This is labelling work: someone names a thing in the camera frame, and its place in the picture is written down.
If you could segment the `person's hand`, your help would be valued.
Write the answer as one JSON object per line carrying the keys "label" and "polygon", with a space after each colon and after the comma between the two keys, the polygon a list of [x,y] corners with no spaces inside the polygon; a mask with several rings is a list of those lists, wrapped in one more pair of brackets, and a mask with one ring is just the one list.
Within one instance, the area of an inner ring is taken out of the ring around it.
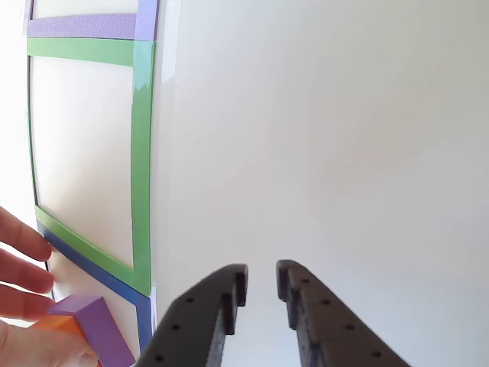
{"label": "person's hand", "polygon": [[[46,261],[52,246],[38,232],[1,209],[1,242],[24,255]],[[53,275],[4,250],[1,251],[1,316],[37,321],[53,301]],[[98,356],[84,339],[68,333],[23,328],[1,322],[2,366],[97,366]]]}

